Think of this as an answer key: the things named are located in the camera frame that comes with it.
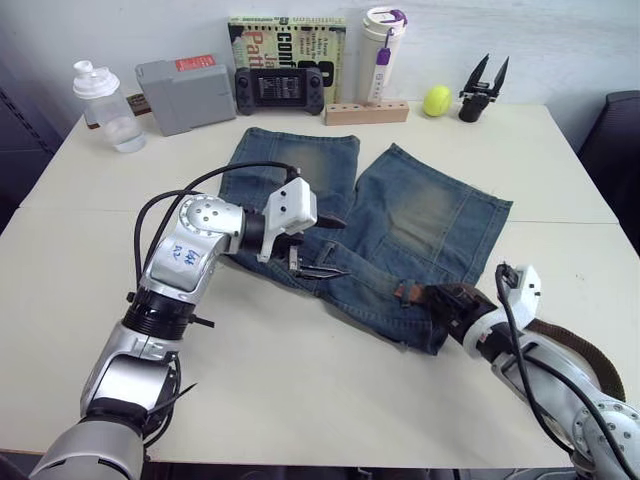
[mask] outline white wall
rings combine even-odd
[[[81,112],[72,64],[91,59],[139,91],[133,67],[214,52],[233,66],[229,15],[344,16],[345,88],[355,86],[359,19],[370,0],[0,0],[0,61],[65,135]],[[419,99],[436,83],[458,90],[489,52],[492,78],[511,57],[500,102],[545,103],[579,147],[612,91],[640,88],[637,0],[406,0],[409,30],[388,97]]]

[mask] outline purple bottle cap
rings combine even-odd
[[[389,10],[389,13],[393,15],[393,20],[383,20],[380,23],[395,23],[403,20],[404,22],[402,25],[405,27],[407,26],[407,23],[409,23],[409,21],[407,20],[407,16],[401,10],[393,9]]]

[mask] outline denim shorts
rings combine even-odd
[[[355,183],[359,140],[308,137],[250,128],[231,163],[284,162],[299,167],[318,199],[318,213],[344,220],[342,230],[310,228],[299,254],[309,265],[349,275],[303,280],[285,259],[259,263],[232,257],[251,271],[333,304],[377,334],[435,355],[447,331],[424,307],[394,292],[405,286],[475,284],[509,214],[511,202],[434,170],[392,144]],[[253,167],[224,175],[220,197],[262,210],[284,182],[282,169]]]

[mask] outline white bottle cap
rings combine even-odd
[[[393,34],[396,38],[404,34],[407,27],[407,17],[397,8],[374,7],[367,11],[362,23],[365,34],[368,34],[372,40],[384,41],[390,28],[393,28]]]
[[[93,68],[89,60],[73,64],[77,72],[73,79],[73,93],[83,100],[108,97],[120,86],[120,80],[107,67]]]

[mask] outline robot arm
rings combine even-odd
[[[540,278],[530,266],[504,268],[509,277],[508,303],[517,328],[523,329],[535,316]],[[471,357],[483,357],[491,363],[492,372],[518,397],[528,401],[505,308],[496,307],[470,285],[417,288],[418,292],[412,292],[416,303],[424,303],[434,321],[446,325],[449,334]],[[577,473],[584,478],[609,480],[629,478],[630,471],[637,478],[638,410],[601,392],[556,344],[532,333],[518,335],[535,402],[551,430],[573,447],[571,460]],[[627,472],[614,455],[610,441],[618,445]]]
[[[218,257],[245,251],[266,262],[279,235],[317,220],[315,195],[300,177],[273,192],[261,214],[210,195],[186,197],[89,375],[81,421],[58,437],[31,478],[139,479],[144,439],[167,422],[178,396],[184,331],[193,322],[213,325],[193,312]]]

